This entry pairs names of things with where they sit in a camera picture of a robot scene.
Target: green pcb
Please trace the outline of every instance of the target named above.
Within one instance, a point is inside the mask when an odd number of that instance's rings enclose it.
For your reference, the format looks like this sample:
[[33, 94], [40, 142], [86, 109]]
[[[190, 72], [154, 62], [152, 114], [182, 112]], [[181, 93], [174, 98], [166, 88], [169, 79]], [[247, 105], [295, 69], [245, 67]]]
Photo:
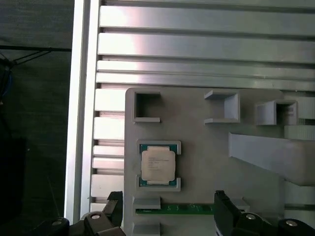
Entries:
[[161, 204], [161, 209], [137, 209], [136, 214], [213, 215], [214, 204]]

